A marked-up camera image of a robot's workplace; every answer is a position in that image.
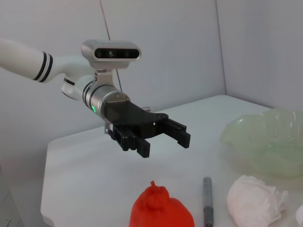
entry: table surface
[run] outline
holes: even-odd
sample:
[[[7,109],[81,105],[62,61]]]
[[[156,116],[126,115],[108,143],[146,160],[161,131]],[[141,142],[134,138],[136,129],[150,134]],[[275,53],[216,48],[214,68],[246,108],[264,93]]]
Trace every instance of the table surface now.
[[[151,181],[165,186],[203,226],[202,184],[212,177],[216,227],[236,227],[226,197],[244,171],[223,158],[220,143],[225,126],[243,114],[268,108],[229,96],[215,96],[171,108],[163,113],[187,126],[190,148],[166,135],[148,139],[151,155],[124,152],[104,134],[103,127],[52,141],[45,165],[41,213],[54,227],[127,227],[133,203]],[[303,179],[259,176],[267,184],[290,193],[288,211],[272,227],[295,227],[295,211],[303,204]]]

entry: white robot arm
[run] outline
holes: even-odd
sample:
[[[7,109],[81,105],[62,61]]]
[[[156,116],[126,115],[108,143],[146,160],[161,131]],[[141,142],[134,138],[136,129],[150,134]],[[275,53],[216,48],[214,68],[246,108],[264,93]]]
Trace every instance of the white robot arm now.
[[[46,83],[64,73],[62,92],[80,100],[100,116],[113,130],[107,133],[123,150],[137,150],[149,157],[150,144],[145,140],[165,133],[188,148],[190,135],[186,126],[162,113],[148,113],[130,101],[113,83],[114,69],[125,69],[141,57],[141,50],[126,41],[87,40],[81,49],[83,57],[52,55],[26,45],[0,38],[0,67]]]

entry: red toy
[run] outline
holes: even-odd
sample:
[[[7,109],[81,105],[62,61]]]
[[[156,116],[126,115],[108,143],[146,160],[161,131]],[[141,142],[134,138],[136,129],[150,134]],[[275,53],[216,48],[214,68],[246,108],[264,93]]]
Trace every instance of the red toy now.
[[[129,227],[194,227],[192,215],[165,187],[151,182],[134,203]]]

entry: green bowl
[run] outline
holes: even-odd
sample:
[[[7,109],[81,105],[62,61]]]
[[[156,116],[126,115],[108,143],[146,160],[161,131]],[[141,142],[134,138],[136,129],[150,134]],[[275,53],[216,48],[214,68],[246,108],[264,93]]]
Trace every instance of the green bowl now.
[[[249,164],[259,173],[303,175],[303,112],[271,109],[244,115],[226,126],[221,141],[235,163]]]

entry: marker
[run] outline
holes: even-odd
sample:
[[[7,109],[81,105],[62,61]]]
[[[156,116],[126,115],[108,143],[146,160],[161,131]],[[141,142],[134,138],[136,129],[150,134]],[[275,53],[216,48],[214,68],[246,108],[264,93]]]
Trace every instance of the marker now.
[[[204,227],[214,226],[214,205],[212,179],[203,179],[203,206],[204,206]]]

